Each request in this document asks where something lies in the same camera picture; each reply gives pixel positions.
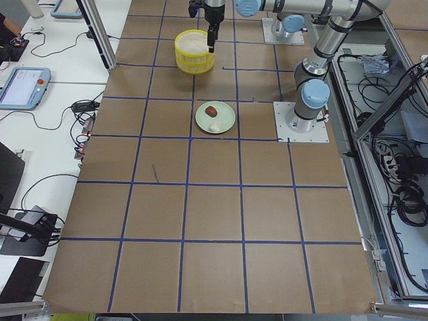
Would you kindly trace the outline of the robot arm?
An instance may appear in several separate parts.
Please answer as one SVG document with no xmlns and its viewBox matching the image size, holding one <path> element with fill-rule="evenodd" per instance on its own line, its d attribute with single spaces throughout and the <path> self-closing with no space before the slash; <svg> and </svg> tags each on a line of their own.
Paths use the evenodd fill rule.
<svg viewBox="0 0 428 321">
<path fill-rule="evenodd" d="M 311 14 L 329 17 L 313 52 L 296 67 L 294 79 L 298 99 L 286 115 L 286 124 L 294 132 L 310 132 L 317 122 L 319 111 L 325 107 L 330 88 L 322 79 L 338 48 L 357 21 L 382 15 L 389 1 L 236 1 L 237 12 L 251 17 L 258 11 Z"/>
<path fill-rule="evenodd" d="M 272 25 L 272 33 L 278 37 L 289 36 L 301 31 L 304 26 L 304 18 L 301 15 L 287 15 L 280 12 L 284 6 L 284 1 L 277 1 L 272 11 L 277 13 L 277 21 Z M 243 17 L 251 17 L 264 8 L 265 1 L 235 1 L 235 9 Z M 221 22 L 225 15 L 225 1 L 189 1 L 189 16 L 195 17 L 198 10 L 205 11 L 205 20 L 209 23 L 207 31 L 207 46 L 209 53 L 215 51 L 215 42 L 218 40 L 218 33 Z"/>
</svg>

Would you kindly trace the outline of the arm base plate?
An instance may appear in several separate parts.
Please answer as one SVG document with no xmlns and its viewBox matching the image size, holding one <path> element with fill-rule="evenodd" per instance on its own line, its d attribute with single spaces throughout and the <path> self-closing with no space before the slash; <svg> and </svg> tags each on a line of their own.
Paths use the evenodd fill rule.
<svg viewBox="0 0 428 321">
<path fill-rule="evenodd" d="M 299 118 L 294 110 L 295 102 L 274 102 L 277 140 L 311 144 L 329 143 L 324 115 L 319 111 L 312 120 Z"/>
<path fill-rule="evenodd" d="M 301 31 L 294 33 L 283 29 L 282 22 L 276 18 L 263 18 L 263 38 L 267 44 L 274 45 L 304 45 L 304 37 Z"/>
</svg>

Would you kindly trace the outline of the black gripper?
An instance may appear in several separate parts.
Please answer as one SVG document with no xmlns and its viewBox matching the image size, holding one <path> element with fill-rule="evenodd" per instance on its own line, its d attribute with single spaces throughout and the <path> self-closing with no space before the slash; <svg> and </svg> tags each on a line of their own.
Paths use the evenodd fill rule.
<svg viewBox="0 0 428 321">
<path fill-rule="evenodd" d="M 215 52 L 215 42 L 218 39 L 220 23 L 224 20 L 225 1 L 224 0 L 190 0 L 189 17 L 195 17 L 198 10 L 205 10 L 205 20 L 210 24 L 207 31 L 207 46 L 209 53 Z"/>
</svg>

